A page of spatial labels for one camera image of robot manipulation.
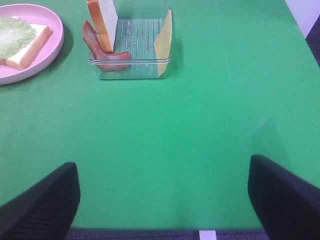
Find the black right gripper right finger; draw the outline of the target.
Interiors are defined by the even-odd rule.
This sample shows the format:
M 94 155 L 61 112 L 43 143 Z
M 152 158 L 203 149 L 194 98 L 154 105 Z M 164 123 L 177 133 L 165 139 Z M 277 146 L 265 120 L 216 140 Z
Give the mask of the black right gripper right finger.
M 271 240 L 320 238 L 320 189 L 269 158 L 250 158 L 248 196 Z

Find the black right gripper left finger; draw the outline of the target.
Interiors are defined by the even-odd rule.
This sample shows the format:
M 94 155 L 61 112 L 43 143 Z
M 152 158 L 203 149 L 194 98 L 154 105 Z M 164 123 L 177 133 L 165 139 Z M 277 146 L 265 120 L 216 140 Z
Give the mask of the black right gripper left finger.
M 66 162 L 0 207 L 0 238 L 64 240 L 80 198 L 77 165 Z

